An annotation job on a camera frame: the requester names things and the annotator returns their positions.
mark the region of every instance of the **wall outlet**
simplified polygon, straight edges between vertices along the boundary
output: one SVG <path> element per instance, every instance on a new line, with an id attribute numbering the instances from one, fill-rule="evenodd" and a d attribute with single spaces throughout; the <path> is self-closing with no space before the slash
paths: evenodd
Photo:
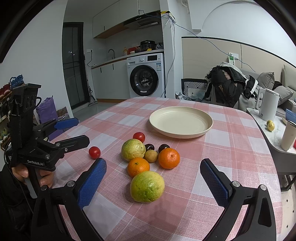
<path id="1" fill-rule="evenodd" d="M 230 53 L 230 52 L 228 52 L 228 54 L 230 56 L 233 56 L 235 59 L 239 59 L 239 55 L 237 53 Z"/>

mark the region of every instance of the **blue bowl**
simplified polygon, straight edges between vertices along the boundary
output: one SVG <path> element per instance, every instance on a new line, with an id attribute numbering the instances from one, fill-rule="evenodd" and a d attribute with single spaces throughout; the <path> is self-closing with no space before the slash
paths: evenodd
<path id="1" fill-rule="evenodd" d="M 296 123 L 296 114 L 291 110 L 286 109 L 286 120 Z"/>

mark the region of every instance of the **faucet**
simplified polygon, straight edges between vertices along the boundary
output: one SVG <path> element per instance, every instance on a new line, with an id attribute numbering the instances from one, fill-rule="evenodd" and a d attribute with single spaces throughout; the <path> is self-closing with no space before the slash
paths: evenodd
<path id="1" fill-rule="evenodd" d="M 110 52 L 110 50 L 113 51 L 113 55 L 114 55 L 114 58 L 115 58 L 115 51 L 114 51 L 114 49 L 109 49 L 108 53 Z"/>

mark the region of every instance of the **blue shoe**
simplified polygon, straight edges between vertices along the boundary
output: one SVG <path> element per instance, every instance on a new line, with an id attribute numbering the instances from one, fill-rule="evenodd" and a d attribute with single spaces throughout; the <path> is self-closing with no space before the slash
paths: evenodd
<path id="1" fill-rule="evenodd" d="M 17 77 L 17 79 L 16 79 L 17 86 L 21 86 L 21 85 L 24 84 L 24 80 L 23 79 L 24 79 L 24 77 L 22 76 L 22 74 Z"/>
<path id="2" fill-rule="evenodd" d="M 17 87 L 17 78 L 11 77 L 9 83 L 10 83 L 10 90 L 14 89 L 15 87 Z"/>

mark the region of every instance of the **electric kettle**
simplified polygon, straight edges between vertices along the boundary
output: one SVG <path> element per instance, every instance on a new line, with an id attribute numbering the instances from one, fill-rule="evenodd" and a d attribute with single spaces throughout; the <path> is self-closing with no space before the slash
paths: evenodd
<path id="1" fill-rule="evenodd" d="M 259 117 L 265 121 L 274 120 L 279 102 L 279 94 L 269 89 L 259 88 L 256 100 L 256 109 Z"/>

